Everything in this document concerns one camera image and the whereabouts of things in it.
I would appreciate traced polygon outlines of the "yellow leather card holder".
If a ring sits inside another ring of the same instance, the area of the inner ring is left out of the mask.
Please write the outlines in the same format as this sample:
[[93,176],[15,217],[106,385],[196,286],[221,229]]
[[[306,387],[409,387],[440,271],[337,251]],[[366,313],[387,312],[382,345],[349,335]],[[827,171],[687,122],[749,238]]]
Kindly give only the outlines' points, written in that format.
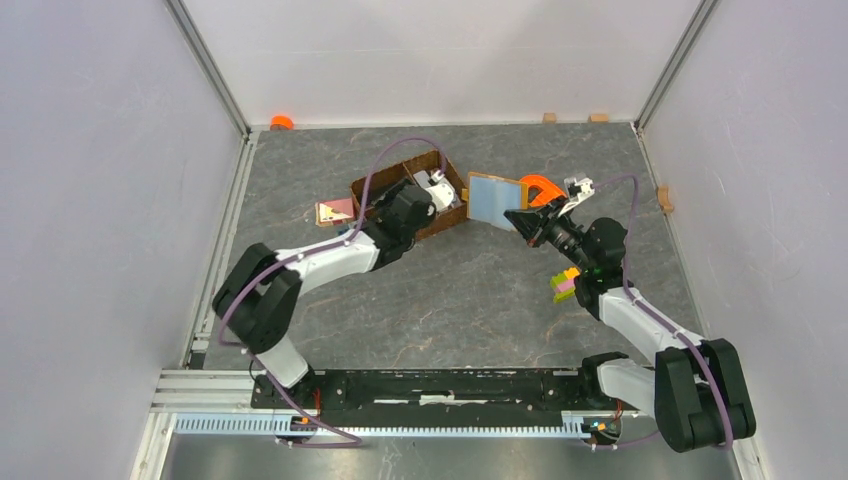
[[515,231],[504,213],[507,210],[526,209],[528,192],[529,187],[520,181],[470,172],[467,218],[502,230]]

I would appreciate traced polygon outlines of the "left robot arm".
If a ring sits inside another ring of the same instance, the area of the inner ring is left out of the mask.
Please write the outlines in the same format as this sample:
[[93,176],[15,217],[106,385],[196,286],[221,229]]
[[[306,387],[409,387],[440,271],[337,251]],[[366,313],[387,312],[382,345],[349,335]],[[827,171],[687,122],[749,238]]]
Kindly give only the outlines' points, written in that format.
[[310,366],[288,336],[299,298],[335,280],[378,270],[412,248],[450,202],[435,188],[408,180],[393,185],[374,204],[372,216],[349,233],[307,247],[272,250],[250,246],[212,301],[212,309],[276,383],[290,407],[306,405],[314,394]]

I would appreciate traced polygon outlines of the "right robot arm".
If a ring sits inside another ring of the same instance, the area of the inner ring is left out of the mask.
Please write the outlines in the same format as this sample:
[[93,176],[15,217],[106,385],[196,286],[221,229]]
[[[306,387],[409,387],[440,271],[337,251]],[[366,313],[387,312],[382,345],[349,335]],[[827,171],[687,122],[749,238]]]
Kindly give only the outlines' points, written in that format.
[[530,247],[549,244],[563,254],[578,270],[578,303],[650,362],[640,366],[620,353],[585,359],[580,400],[602,408],[615,398],[637,408],[678,453],[752,437],[757,420],[733,344],[705,339],[654,308],[628,278],[627,229],[608,217],[578,225],[563,212],[565,203],[558,197],[504,216]]

